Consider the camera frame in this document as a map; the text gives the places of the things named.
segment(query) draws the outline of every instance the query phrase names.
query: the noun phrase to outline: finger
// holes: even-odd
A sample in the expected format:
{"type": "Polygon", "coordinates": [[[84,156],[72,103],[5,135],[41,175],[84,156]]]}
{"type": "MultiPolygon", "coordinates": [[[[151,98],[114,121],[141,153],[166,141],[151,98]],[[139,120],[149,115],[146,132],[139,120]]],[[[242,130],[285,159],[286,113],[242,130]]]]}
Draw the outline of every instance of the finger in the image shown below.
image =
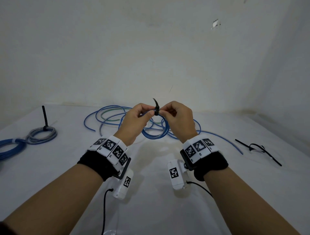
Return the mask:
{"type": "Polygon", "coordinates": [[[143,115],[142,117],[140,117],[140,119],[142,119],[145,123],[147,123],[155,114],[154,110],[151,110],[149,112],[147,112],[145,115],[143,115]]]}
{"type": "Polygon", "coordinates": [[[136,106],[134,106],[131,110],[137,113],[137,115],[141,113],[145,113],[147,111],[150,111],[152,109],[155,109],[155,106],[139,103],[136,106]]]}
{"type": "Polygon", "coordinates": [[[174,117],[165,110],[159,110],[159,114],[162,115],[168,122],[174,119],[174,117]]]}
{"type": "Polygon", "coordinates": [[[178,109],[181,108],[182,106],[184,106],[184,104],[181,104],[177,101],[171,101],[170,103],[167,103],[166,105],[164,105],[160,109],[164,110],[164,111],[170,111],[170,110],[178,111],[178,109]]]}

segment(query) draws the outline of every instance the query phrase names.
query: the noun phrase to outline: black wrist strap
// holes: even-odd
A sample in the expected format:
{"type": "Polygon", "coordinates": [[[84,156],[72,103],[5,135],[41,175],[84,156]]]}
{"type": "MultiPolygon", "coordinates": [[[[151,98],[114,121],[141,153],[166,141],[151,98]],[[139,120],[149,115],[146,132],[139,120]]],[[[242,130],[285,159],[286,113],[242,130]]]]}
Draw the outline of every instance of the black wrist strap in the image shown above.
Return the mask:
{"type": "Polygon", "coordinates": [[[224,170],[228,167],[228,162],[220,152],[214,152],[201,158],[196,162],[197,168],[194,170],[194,176],[199,181],[204,181],[203,176],[212,170],[224,170]]]}
{"type": "Polygon", "coordinates": [[[87,151],[77,164],[83,164],[93,169],[102,177],[103,181],[118,174],[107,158],[96,151],[87,151]]]}

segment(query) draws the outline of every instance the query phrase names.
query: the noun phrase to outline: black cable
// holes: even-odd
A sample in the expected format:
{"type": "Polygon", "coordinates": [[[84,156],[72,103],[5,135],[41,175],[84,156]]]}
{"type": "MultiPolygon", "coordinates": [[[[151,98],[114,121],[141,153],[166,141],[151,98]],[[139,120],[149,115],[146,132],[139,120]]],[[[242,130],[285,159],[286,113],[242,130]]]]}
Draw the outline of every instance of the black cable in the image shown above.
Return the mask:
{"type": "Polygon", "coordinates": [[[204,187],[202,187],[200,184],[197,184],[197,183],[192,182],[192,181],[186,181],[186,183],[198,185],[199,187],[203,188],[203,190],[205,190],[208,194],[210,194],[211,197],[213,197],[212,194],[208,190],[206,190],[204,187]]]}
{"type": "Polygon", "coordinates": [[[107,195],[107,192],[108,192],[108,191],[113,192],[113,190],[114,190],[113,188],[110,188],[110,189],[108,189],[107,191],[105,191],[105,194],[104,194],[104,198],[103,198],[103,226],[102,226],[101,235],[103,235],[104,226],[105,226],[105,196],[107,195]]]}

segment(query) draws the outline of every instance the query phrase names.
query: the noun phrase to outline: right hand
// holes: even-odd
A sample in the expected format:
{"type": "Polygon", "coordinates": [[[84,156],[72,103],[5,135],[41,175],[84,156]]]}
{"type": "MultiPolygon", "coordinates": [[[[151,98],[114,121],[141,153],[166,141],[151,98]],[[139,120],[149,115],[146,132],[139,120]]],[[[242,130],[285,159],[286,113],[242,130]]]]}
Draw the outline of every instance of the right hand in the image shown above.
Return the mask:
{"type": "Polygon", "coordinates": [[[184,104],[172,101],[163,106],[159,114],[168,121],[173,134],[182,143],[198,135],[193,121],[193,112],[184,104]]]}

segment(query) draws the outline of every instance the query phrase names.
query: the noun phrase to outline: blue cable coil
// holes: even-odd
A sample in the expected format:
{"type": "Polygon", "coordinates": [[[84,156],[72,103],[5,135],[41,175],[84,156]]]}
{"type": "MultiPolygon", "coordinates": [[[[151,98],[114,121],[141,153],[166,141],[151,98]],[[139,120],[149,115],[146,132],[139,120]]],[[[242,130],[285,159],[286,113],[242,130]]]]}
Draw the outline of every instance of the blue cable coil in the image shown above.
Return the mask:
{"type": "MultiPolygon", "coordinates": [[[[87,115],[87,117],[84,119],[84,126],[85,126],[87,129],[91,130],[91,131],[96,131],[96,130],[94,130],[94,129],[89,128],[89,127],[86,125],[86,120],[87,120],[91,115],[95,114],[96,120],[99,121],[99,122],[101,123],[101,125],[100,125],[100,127],[99,127],[99,133],[100,133],[100,135],[102,136],[101,129],[102,129],[102,126],[103,126],[104,124],[106,124],[106,125],[118,126],[118,129],[120,128],[120,126],[121,126],[121,124],[122,124],[122,122],[123,122],[123,119],[124,119],[124,117],[125,117],[126,114],[127,114],[126,109],[131,109],[131,108],[130,108],[130,107],[126,107],[126,106],[119,106],[119,105],[108,105],[108,106],[105,106],[105,107],[103,107],[103,108],[101,108],[101,109],[99,109],[99,110],[97,110],[97,111],[95,111],[95,112],[92,112],[91,114],[87,115]],[[107,112],[112,111],[112,110],[117,110],[117,109],[122,110],[123,112],[122,112],[122,113],[118,113],[118,114],[114,114],[114,115],[109,116],[109,117],[107,117],[107,118],[103,118],[103,114],[104,114],[104,113],[107,113],[107,112]],[[98,119],[98,115],[99,115],[100,113],[101,113],[100,116],[101,116],[101,118],[102,118],[103,120],[98,119]],[[120,122],[119,122],[119,123],[112,123],[112,122],[115,122],[115,121],[118,121],[118,120],[113,120],[113,119],[111,119],[111,118],[116,117],[116,116],[120,116],[120,115],[123,115],[123,116],[121,117],[121,119],[120,119],[120,122]]],[[[168,135],[168,136],[170,136],[171,138],[177,140],[178,138],[176,138],[176,136],[175,136],[175,135],[171,132],[171,130],[170,130],[168,121],[167,121],[163,116],[161,116],[161,115],[159,115],[159,116],[162,117],[161,122],[155,122],[155,121],[153,120],[153,118],[151,118],[151,119],[150,119],[151,126],[150,126],[150,127],[145,127],[145,128],[142,130],[142,134],[143,134],[146,138],[151,139],[151,140],[160,139],[160,138],[162,138],[162,137],[164,137],[164,136],[166,136],[166,135],[168,135]],[[147,130],[162,131],[162,133],[159,134],[159,135],[151,135],[151,134],[149,134],[149,133],[146,132],[147,130]]],[[[232,142],[229,141],[228,139],[226,139],[226,138],[224,138],[224,137],[222,137],[222,136],[220,136],[220,135],[218,135],[218,134],[216,134],[216,133],[213,133],[213,132],[210,132],[210,131],[204,131],[204,130],[202,130],[202,129],[201,129],[201,126],[200,126],[200,124],[199,124],[199,122],[197,122],[195,119],[194,119],[194,122],[197,123],[198,126],[199,126],[199,130],[196,130],[198,134],[200,134],[200,133],[203,132],[203,133],[208,133],[208,134],[211,134],[211,135],[215,135],[215,136],[217,136],[217,137],[220,137],[220,138],[222,138],[223,140],[225,140],[225,141],[227,141],[228,143],[230,143],[232,146],[234,146],[234,147],[243,155],[243,152],[242,152],[234,143],[232,143],[232,142]]]]}
{"type": "Polygon", "coordinates": [[[45,130],[44,127],[39,127],[36,129],[33,129],[32,131],[29,132],[27,135],[26,139],[7,139],[7,140],[0,140],[0,148],[9,145],[9,144],[17,144],[17,146],[13,149],[10,149],[5,152],[0,152],[0,161],[4,160],[6,158],[12,157],[16,154],[19,154],[22,152],[27,144],[43,144],[46,142],[49,142],[53,140],[57,136],[57,131],[54,127],[51,126],[46,126],[45,130]],[[51,132],[48,136],[43,137],[43,138],[37,138],[35,137],[37,134],[44,132],[44,131],[49,131],[51,132]]]}

